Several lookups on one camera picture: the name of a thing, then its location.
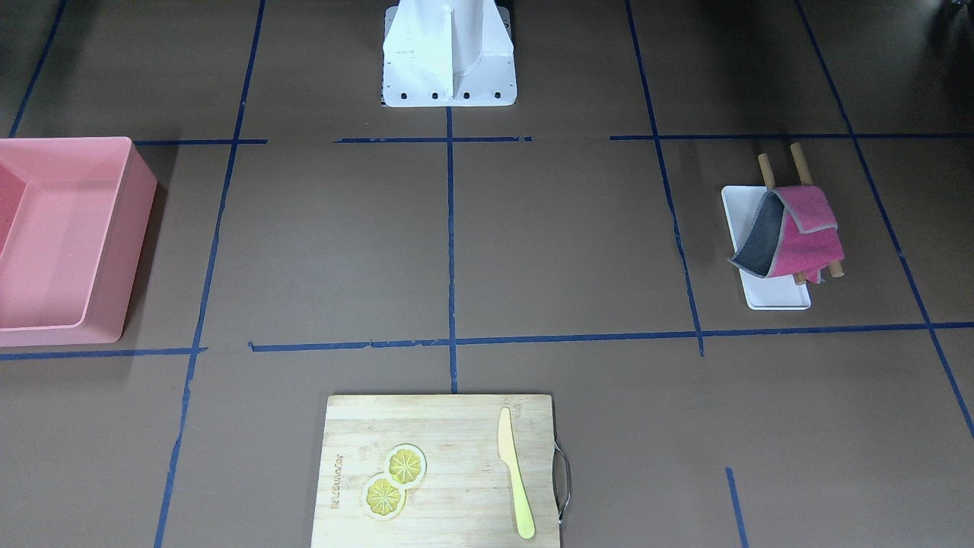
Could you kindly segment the lemon slice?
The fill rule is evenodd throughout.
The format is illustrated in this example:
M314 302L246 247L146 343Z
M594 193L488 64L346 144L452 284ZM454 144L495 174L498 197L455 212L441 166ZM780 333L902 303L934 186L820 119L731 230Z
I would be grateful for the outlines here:
M408 492L388 475L372 476L363 486L361 503L366 516L376 521L389 521L399 516L408 500Z
M427 475L425 452L416 444L398 444L385 458L387 481L399 489L414 489Z

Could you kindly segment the pink plastic bin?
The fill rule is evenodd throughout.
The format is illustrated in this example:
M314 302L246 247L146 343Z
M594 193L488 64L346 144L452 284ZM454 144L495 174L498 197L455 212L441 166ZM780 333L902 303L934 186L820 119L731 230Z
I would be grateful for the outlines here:
M128 136L1 142L1 343L121 339L158 181Z

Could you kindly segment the bamboo rod outer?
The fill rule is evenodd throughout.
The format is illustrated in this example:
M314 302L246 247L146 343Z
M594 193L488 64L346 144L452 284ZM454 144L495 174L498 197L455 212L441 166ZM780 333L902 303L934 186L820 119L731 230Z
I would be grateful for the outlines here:
M790 145L790 152L794 160L794 166L796 167L797 173L799 174L799 181L801 185L814 185L813 177L811 176L810 168L808 167L806 155L804 155L804 150L801 148L799 142L794 142ZM834 278L841 278L845 276L845 271L843 271L842 261L833 260L828 263L828 270L830 275Z

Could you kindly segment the yellow plastic knife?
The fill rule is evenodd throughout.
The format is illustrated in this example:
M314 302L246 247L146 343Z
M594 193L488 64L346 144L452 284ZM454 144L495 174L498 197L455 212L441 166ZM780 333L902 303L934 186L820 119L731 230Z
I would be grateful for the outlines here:
M509 408L501 408L498 412L497 444L498 457L508 468L517 533L521 539L533 539L536 535L536 525L533 521L531 504L521 476L520 462L514 440L514 426Z

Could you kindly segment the pink and grey cloth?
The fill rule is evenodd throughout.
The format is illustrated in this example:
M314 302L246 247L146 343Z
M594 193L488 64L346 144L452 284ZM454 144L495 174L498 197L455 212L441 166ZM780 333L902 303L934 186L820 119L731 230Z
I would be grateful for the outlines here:
M817 285L824 269L845 259L837 218L816 185L762 191L750 219L751 228L728 261L755 277L801 273L807 283Z

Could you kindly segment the lemon slice lower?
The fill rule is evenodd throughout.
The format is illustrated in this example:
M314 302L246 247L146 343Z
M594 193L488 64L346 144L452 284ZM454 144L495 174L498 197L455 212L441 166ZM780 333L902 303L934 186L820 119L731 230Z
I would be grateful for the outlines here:
M388 475L372 476L363 486L361 503L366 516L376 521L389 521L399 516L408 500L408 492Z

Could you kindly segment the white rectangular tray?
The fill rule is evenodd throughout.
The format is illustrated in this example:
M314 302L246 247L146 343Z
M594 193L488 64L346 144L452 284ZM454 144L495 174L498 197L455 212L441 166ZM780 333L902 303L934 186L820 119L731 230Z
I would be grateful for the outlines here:
M765 193L765 187L755 185L727 185L721 190L734 252L741 249L750 234ZM752 310L806 310L811 306L806 285L796 285L784 277L761 279L743 270L738 273L746 304Z

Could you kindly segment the bamboo cutting board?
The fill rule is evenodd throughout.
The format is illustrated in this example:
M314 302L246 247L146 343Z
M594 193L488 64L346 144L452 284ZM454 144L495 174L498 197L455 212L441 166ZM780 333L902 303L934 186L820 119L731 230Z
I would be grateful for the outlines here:
M521 539L508 468L498 455L501 408L511 410L520 471L536 525ZM425 452L423 482L389 521L366 516L361 491L398 444ZM559 547L551 396L333 395L326 405L313 547Z

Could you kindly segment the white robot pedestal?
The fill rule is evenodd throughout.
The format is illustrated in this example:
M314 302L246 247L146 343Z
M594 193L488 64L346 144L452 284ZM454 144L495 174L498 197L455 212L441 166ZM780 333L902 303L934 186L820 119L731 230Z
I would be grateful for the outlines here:
M386 10L382 49L387 107L515 104L511 13L495 1L400 1Z

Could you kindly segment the lemon slice upper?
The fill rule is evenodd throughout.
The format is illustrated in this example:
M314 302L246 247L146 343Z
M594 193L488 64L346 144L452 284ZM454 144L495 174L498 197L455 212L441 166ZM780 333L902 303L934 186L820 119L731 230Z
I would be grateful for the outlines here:
M414 489L427 475L425 452L416 444L398 444L385 458L387 481L399 489Z

